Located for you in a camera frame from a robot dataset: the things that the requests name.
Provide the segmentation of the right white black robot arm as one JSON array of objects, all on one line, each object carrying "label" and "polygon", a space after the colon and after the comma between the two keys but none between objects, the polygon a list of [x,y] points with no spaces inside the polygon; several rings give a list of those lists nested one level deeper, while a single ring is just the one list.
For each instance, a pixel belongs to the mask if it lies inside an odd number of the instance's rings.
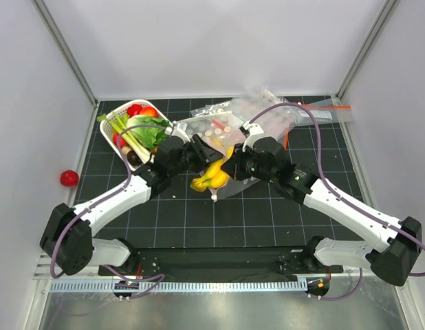
[{"label": "right white black robot arm", "polygon": [[403,286],[411,275],[422,251],[418,220],[399,220],[367,206],[311,168],[291,163],[273,138],[263,137],[251,147],[237,144],[221,168],[235,181],[267,182],[283,198],[323,213],[361,237],[361,241],[312,238],[302,255],[309,272],[332,265],[365,268],[395,286]]}]

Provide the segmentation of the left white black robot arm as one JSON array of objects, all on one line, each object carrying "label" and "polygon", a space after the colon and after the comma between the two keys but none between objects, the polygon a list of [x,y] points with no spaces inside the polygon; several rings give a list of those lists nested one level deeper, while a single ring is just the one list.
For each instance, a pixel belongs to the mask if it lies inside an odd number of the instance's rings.
[{"label": "left white black robot arm", "polygon": [[187,141],[167,137],[150,160],[121,184],[74,207],[57,205],[40,241],[51,258],[52,278],[59,277],[57,267],[68,276],[99,265],[113,267],[123,275],[134,273],[140,263],[138,250],[125,239],[98,239],[96,235],[115,218],[169,188],[174,176],[188,169],[200,172],[222,157],[197,135]]}]

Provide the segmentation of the yellow banana bunch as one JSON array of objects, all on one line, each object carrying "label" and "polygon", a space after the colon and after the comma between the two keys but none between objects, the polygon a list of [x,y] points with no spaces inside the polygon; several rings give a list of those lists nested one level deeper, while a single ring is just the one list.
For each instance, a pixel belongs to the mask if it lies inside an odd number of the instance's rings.
[{"label": "yellow banana bunch", "polygon": [[221,166],[231,157],[233,151],[234,147],[230,146],[225,157],[213,162],[203,175],[191,181],[190,188],[201,193],[207,188],[217,189],[226,185],[230,176],[221,170]]}]

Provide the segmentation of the red apple front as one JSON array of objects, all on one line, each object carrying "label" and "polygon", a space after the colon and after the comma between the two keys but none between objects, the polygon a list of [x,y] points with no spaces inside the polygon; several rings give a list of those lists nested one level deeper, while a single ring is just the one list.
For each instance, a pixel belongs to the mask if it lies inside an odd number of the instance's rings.
[{"label": "red apple front", "polygon": [[66,187],[75,187],[79,183],[79,175],[74,170],[65,170],[61,173],[60,183]]}]

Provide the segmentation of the clear pink-dotted zip bag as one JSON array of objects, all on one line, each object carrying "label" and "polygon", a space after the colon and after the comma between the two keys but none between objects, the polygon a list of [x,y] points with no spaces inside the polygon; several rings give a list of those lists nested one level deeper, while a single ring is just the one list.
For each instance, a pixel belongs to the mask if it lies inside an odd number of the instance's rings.
[{"label": "clear pink-dotted zip bag", "polygon": [[[226,156],[227,149],[230,147],[223,147],[219,143],[211,143],[208,142],[211,146],[213,146],[215,149],[217,149],[220,153],[222,153],[223,157]],[[213,201],[218,201],[219,199],[225,199],[232,197],[236,195],[237,193],[241,193],[246,188],[249,188],[253,186],[254,184],[258,183],[259,180],[255,178],[245,178],[243,180],[237,180],[237,174],[235,166],[237,165],[237,161],[232,158],[234,155],[234,151],[231,155],[231,157],[221,166],[221,170],[223,170],[225,173],[227,173],[230,178],[226,185],[222,186],[221,188],[213,189],[213,188],[207,188],[205,191],[209,190],[211,193],[211,199]]]}]

